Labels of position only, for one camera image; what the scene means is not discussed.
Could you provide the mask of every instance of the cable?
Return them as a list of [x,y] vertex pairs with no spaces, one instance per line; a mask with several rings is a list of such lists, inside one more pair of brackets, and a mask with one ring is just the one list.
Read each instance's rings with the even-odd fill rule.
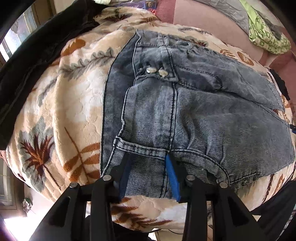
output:
[[149,233],[149,234],[150,234],[150,233],[155,233],[155,232],[158,232],[159,230],[161,230],[161,229],[152,230],[152,231],[150,231],[150,232],[148,232],[148,233]]
[[[174,234],[178,234],[178,233],[175,233],[175,232],[173,232],[172,230],[170,230],[170,229],[168,229],[168,231],[170,231],[170,232],[172,232],[172,233],[174,233]],[[180,235],[182,235],[182,234],[180,234]]]

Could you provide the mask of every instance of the gray cloth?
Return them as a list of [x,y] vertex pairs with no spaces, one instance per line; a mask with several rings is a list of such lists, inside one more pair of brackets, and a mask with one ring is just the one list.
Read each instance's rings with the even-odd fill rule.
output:
[[231,20],[233,20],[243,31],[249,35],[249,16],[239,0],[195,0],[209,5]]
[[276,39],[281,40],[282,31],[280,30],[280,28],[274,25],[271,21],[269,21],[263,13],[259,12],[258,10],[256,11],[260,15],[260,17],[262,17],[262,19],[264,20],[266,25],[269,27],[270,31],[276,37]]
[[[168,72],[147,73],[148,66]],[[170,153],[189,174],[233,188],[294,160],[273,83],[227,56],[174,36],[138,31],[105,88],[102,175],[131,153],[126,195],[172,198]]]

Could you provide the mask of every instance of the denim jeans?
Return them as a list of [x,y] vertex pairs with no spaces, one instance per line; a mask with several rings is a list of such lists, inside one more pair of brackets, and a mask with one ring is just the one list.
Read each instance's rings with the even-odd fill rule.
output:
[[175,36],[138,30],[106,83],[102,175],[128,152],[126,195],[172,198],[170,153],[202,181],[238,189],[294,159],[288,124],[274,109],[284,110],[274,84],[253,69]]

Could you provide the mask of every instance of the metal button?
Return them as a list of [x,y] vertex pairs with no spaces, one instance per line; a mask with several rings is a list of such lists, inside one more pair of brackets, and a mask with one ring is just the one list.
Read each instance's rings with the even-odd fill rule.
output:
[[77,186],[78,186],[77,182],[71,182],[69,185],[70,188],[76,188]]
[[103,176],[103,180],[104,181],[109,181],[109,180],[111,180],[111,176],[110,175],[105,175],[105,176]]
[[222,187],[222,188],[227,188],[227,187],[228,187],[228,184],[225,183],[225,182],[220,182],[219,185],[220,185],[220,187]]
[[256,181],[260,176],[260,173],[256,173],[253,177],[253,181]]
[[248,179],[244,179],[244,180],[242,180],[242,185],[243,186],[246,186],[246,185],[248,185],[249,184],[249,181],[248,181]]
[[193,181],[193,180],[195,180],[195,176],[194,175],[187,175],[187,180],[188,181]]
[[161,77],[166,77],[168,75],[168,72],[164,69],[160,69],[158,73]]
[[157,69],[155,67],[147,67],[146,72],[149,74],[155,73],[157,71]]

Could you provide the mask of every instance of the floral blanket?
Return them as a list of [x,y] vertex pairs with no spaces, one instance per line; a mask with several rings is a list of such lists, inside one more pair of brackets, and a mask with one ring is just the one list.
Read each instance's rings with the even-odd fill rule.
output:
[[[136,29],[171,34],[206,46],[253,68],[276,85],[265,67],[205,30],[163,23],[147,10],[130,7],[108,7],[95,20],[100,26],[70,40],[60,58],[42,74],[17,117],[6,153],[1,153],[18,178],[52,201],[71,181],[84,185],[100,178],[104,87],[111,64]],[[282,99],[286,109],[277,114],[291,123],[289,103]],[[291,135],[295,147],[295,136]],[[292,163],[237,194],[253,209],[294,176]],[[113,221],[130,229],[179,229],[184,227],[186,204],[130,196],[112,205],[111,213]]]

